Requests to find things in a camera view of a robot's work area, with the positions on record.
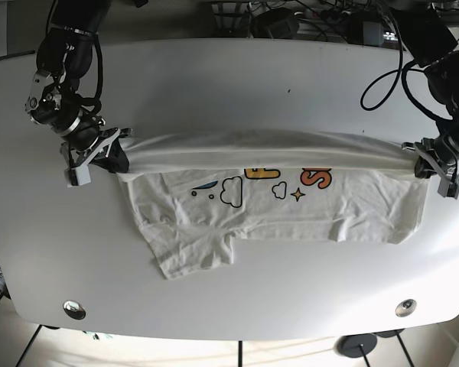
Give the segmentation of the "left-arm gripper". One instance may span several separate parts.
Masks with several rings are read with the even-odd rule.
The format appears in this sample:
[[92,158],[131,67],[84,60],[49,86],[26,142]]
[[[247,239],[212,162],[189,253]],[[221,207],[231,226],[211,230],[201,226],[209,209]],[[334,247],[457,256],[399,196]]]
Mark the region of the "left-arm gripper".
[[418,179],[438,175],[441,179],[459,180],[459,150],[447,136],[423,138],[420,142],[404,142],[402,150],[418,155],[414,174]]

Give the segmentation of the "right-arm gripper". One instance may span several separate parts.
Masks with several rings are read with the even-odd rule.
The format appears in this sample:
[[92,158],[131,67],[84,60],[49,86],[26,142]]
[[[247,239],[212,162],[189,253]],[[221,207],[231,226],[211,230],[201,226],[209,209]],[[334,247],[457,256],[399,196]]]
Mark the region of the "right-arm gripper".
[[80,124],[71,134],[63,137],[60,152],[67,167],[93,164],[111,174],[126,174],[129,159],[120,145],[120,140],[129,138],[131,128],[102,130],[99,125]]

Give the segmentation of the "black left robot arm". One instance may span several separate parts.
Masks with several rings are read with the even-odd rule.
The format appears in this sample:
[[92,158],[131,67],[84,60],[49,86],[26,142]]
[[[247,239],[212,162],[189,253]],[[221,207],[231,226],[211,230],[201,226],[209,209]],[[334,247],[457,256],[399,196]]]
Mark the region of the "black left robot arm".
[[[425,176],[438,165],[443,171],[455,168],[459,161],[459,50],[457,41],[439,14],[427,1],[389,3],[389,12],[399,32],[402,44],[413,60],[401,72],[402,86],[410,102],[437,125],[439,136],[430,140],[428,163],[420,158],[417,176]],[[407,75],[413,66],[419,66],[428,81],[434,99],[444,105],[451,116],[442,118],[424,107],[410,93]]]

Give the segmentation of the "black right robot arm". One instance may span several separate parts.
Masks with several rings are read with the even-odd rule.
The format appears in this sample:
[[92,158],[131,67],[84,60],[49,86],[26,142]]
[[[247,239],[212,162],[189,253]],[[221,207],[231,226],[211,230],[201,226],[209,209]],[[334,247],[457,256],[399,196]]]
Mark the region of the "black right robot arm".
[[48,125],[72,155],[110,173],[124,174],[129,160],[120,145],[127,130],[103,130],[103,54],[99,28],[109,1],[55,1],[37,51],[36,73],[25,108],[31,120]]

